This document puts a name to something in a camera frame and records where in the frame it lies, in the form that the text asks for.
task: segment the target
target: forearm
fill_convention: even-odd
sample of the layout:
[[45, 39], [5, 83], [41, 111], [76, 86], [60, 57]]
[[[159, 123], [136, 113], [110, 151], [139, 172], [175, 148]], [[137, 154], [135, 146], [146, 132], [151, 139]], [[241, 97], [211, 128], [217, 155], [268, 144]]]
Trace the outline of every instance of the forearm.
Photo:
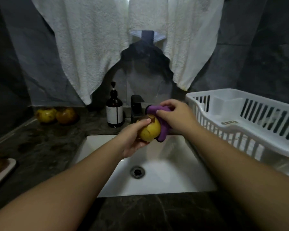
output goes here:
[[238, 151], [200, 125], [193, 125], [185, 136], [261, 228], [289, 230], [288, 176]]
[[0, 210], [0, 230], [76, 230], [122, 159], [116, 139]]

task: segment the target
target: person's right hand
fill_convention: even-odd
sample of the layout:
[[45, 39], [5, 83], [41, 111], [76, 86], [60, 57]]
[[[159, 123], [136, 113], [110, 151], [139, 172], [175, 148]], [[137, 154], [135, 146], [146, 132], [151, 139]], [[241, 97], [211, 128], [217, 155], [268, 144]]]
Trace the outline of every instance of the person's right hand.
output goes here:
[[193, 130], [193, 128], [200, 126], [192, 110], [184, 102], [170, 99], [163, 101], [160, 105], [170, 106], [170, 109], [173, 109], [173, 111], [167, 112], [158, 110], [156, 114], [167, 121], [173, 129], [182, 134], [187, 134], [189, 130]]

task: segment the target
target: soap dispenser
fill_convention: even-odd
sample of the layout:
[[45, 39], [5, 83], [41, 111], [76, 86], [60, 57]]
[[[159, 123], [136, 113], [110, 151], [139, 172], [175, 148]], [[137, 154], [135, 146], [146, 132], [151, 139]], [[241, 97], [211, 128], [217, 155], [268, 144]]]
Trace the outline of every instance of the soap dispenser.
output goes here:
[[120, 127], [124, 123], [123, 103], [118, 99], [118, 92], [115, 90], [116, 82], [111, 82], [112, 90], [110, 99], [106, 102], [107, 123], [110, 127]]

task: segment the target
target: white sink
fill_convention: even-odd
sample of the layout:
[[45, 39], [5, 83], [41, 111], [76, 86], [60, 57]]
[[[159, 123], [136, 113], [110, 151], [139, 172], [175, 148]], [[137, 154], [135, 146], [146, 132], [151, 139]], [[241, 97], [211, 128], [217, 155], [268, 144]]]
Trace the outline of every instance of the white sink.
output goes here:
[[[88, 136], [72, 164], [114, 137]], [[145, 170], [140, 179], [131, 176], [131, 169], [137, 166]], [[183, 136], [167, 136], [164, 142], [154, 140], [133, 156], [121, 160], [98, 197], [212, 190], [216, 190], [216, 185], [189, 143]]]

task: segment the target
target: black faucet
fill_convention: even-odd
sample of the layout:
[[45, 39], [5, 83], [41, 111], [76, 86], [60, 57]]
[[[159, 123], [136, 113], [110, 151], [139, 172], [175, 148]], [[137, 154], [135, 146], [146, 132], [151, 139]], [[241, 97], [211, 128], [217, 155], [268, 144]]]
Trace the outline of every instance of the black faucet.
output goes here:
[[143, 116], [142, 102], [144, 102], [144, 100], [140, 95], [131, 95], [131, 123], [135, 123]]

